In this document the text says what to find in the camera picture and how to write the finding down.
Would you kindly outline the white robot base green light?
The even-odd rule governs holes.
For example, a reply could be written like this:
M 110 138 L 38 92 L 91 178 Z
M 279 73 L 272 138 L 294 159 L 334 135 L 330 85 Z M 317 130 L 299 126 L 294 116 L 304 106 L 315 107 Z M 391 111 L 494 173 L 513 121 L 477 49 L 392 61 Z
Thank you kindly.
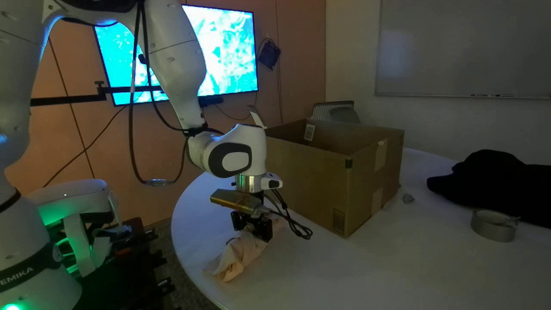
M 86 278 L 103 266 L 112 250 L 112 238 L 103 228 L 117 223 L 117 204 L 103 180 L 81 180 L 36 190 L 29 202 L 38 207 L 48 230 L 62 228 L 58 249 L 65 269 Z

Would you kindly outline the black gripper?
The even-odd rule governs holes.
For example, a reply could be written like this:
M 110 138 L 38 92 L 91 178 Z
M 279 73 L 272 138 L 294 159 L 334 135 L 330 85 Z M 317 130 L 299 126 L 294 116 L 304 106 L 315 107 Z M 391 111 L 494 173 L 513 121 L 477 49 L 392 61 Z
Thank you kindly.
M 272 221 L 267 216 L 251 218 L 244 212 L 232 212 L 230 221 L 236 231 L 248 230 L 255 238 L 261 242 L 272 240 Z

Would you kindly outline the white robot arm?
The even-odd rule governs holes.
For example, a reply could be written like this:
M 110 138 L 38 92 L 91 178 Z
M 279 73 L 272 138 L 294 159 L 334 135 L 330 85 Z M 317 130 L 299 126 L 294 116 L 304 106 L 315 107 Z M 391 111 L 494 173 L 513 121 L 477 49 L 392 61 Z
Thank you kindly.
M 265 168 L 260 123 L 218 135 L 198 104 L 205 80 L 201 47 L 179 0 L 0 0 L 0 169 L 15 164 L 29 143 L 29 107 L 36 71 L 51 26 L 74 19 L 93 26 L 112 21 L 134 32 L 184 135 L 189 161 L 232 178 L 241 193 L 282 185 Z M 38 209 L 7 180 L 0 181 L 1 310 L 74 310 L 81 285 L 62 267 Z

